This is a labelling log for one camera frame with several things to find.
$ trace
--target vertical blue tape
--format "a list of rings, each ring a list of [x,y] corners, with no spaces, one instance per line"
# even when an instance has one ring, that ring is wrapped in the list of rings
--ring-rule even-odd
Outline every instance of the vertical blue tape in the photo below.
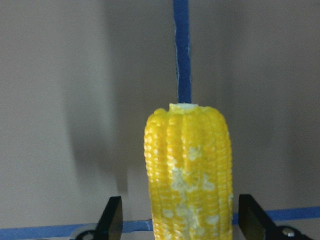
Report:
[[[192,102],[188,0],[173,0],[178,102]]]

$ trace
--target yellow corn kernel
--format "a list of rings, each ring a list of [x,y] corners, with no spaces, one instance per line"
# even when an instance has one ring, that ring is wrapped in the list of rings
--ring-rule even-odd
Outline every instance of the yellow corn kernel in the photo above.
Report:
[[[147,120],[144,156],[155,240],[232,239],[232,150],[218,110],[170,104]]]

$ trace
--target metal screw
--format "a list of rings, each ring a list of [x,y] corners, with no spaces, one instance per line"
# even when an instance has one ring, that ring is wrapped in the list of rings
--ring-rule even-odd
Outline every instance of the metal screw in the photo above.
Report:
[[[94,239],[94,235],[89,232],[87,235],[82,237],[82,240],[93,240]]]
[[[295,231],[289,227],[285,227],[284,229],[282,229],[282,233],[290,238],[295,236]]]

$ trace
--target blue tape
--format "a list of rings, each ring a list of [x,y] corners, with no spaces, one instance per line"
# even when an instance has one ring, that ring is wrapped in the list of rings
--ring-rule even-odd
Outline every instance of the blue tape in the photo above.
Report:
[[[188,0],[173,0],[178,102],[192,102]]]
[[[320,218],[320,206],[269,210],[266,213],[273,221],[290,221]],[[238,225],[238,213],[233,214],[233,225]],[[43,239],[69,237],[78,228],[86,224],[38,226],[0,229],[0,240]],[[153,231],[151,220],[124,221],[123,233]]]

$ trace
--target white residue on corn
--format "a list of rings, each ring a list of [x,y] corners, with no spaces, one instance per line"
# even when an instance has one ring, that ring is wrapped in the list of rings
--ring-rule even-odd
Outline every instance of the white residue on corn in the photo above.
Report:
[[[169,219],[174,217],[174,212],[171,209],[163,209],[162,214]]]
[[[180,193],[183,193],[187,189],[187,183],[184,180],[184,173],[181,168],[173,167],[172,168],[172,184],[171,187],[173,190],[176,190]]]
[[[199,189],[199,187],[197,186],[197,185],[191,185],[191,186],[189,186],[187,189],[186,189],[186,191],[188,192],[188,193],[192,193],[192,192],[194,192],[194,191],[197,191]]]
[[[197,236],[204,235],[205,230],[203,227],[200,226],[200,220],[199,220],[200,209],[191,205],[187,213],[188,213],[187,215],[188,224],[190,228],[194,230],[194,234]]]
[[[232,204],[233,199],[234,199],[234,194],[231,192],[231,193],[229,194],[229,196],[228,196],[228,203],[229,203],[229,205]]]
[[[205,221],[209,225],[216,226],[219,221],[219,215],[207,216]]]
[[[175,208],[175,212],[178,217],[185,217],[187,215],[187,206],[179,203]]]
[[[203,174],[202,190],[213,191],[216,189],[216,185],[209,181],[209,175]]]
[[[168,229],[167,226],[165,227],[163,234],[164,234],[165,240],[171,240],[171,239],[172,239],[172,234],[171,234],[171,232],[169,231],[169,229]]]
[[[197,158],[200,158],[201,156],[202,156],[201,146],[189,148],[189,152],[188,152],[189,160],[194,161]]]

